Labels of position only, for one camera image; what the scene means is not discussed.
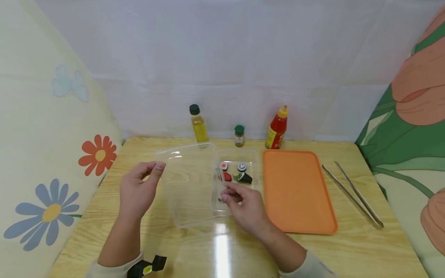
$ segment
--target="yellow oil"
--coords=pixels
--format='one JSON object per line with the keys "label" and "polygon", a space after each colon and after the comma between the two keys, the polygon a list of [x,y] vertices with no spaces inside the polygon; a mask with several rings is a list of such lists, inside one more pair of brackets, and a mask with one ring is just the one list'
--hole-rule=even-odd
{"label": "yellow oil", "polygon": [[201,117],[201,115],[192,117],[192,125],[196,137],[196,142],[202,143],[209,141],[209,138],[207,137],[206,126],[204,125],[204,119]]}

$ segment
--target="green bottle cap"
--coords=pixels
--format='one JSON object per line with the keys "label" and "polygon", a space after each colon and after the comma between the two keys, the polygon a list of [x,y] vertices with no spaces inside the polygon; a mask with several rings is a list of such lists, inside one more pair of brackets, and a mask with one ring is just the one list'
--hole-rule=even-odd
{"label": "green bottle cap", "polygon": [[237,125],[235,127],[235,135],[238,135],[238,136],[244,135],[244,127],[242,125]]}
{"label": "green bottle cap", "polygon": [[192,104],[189,107],[190,110],[190,114],[192,114],[193,116],[196,116],[199,114],[199,106],[197,104]]}

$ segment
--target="finger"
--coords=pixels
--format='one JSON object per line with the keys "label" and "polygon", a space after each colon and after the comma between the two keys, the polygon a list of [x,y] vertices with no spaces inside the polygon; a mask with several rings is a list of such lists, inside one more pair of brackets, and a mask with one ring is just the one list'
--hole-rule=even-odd
{"label": "finger", "polygon": [[233,190],[232,188],[225,188],[223,191],[222,191],[222,194],[229,194],[229,195],[239,195],[238,193],[236,193],[236,191],[235,190]]}
{"label": "finger", "polygon": [[224,195],[224,194],[227,194],[230,197],[232,197],[237,203],[243,201],[243,198],[238,193],[236,193],[233,189],[230,189],[230,188],[224,189],[221,192],[221,196]]}
{"label": "finger", "polygon": [[145,181],[143,184],[149,186],[150,188],[156,189],[159,179],[164,172],[165,166],[166,164],[164,162],[157,162],[156,166],[151,171],[151,174],[148,177],[147,181]]}
{"label": "finger", "polygon": [[155,165],[156,161],[141,162],[128,172],[128,176],[142,179],[144,175],[150,174]]}
{"label": "finger", "polygon": [[235,190],[236,193],[238,193],[239,195],[241,195],[241,197],[243,197],[243,199],[245,197],[247,197],[247,195],[249,194],[249,190],[247,187],[233,183],[233,182],[226,182],[224,184],[225,187],[230,188]]}
{"label": "finger", "polygon": [[232,214],[236,213],[240,208],[238,203],[230,195],[223,194],[221,200],[229,206]]}

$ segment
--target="toy sushi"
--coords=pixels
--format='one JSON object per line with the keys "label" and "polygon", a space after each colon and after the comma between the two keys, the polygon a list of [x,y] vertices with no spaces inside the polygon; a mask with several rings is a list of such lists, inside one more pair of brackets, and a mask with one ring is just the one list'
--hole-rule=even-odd
{"label": "toy sushi", "polygon": [[219,168],[225,172],[225,171],[227,171],[227,168],[229,168],[229,164],[227,162],[223,161],[219,164]]}
{"label": "toy sushi", "polygon": [[246,164],[242,162],[239,163],[237,169],[239,172],[245,172],[247,170]]}
{"label": "toy sushi", "polygon": [[223,172],[225,181],[232,181],[232,176],[228,172]]}
{"label": "toy sushi", "polygon": [[233,175],[233,177],[239,182],[252,183],[252,177],[246,172],[239,173],[238,175]]}

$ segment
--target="yellow cap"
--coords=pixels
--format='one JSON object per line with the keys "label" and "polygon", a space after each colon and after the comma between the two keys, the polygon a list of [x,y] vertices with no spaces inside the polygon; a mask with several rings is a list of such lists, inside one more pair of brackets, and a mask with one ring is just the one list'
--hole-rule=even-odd
{"label": "yellow cap", "polygon": [[286,118],[287,117],[287,105],[281,107],[278,111],[278,117]]}

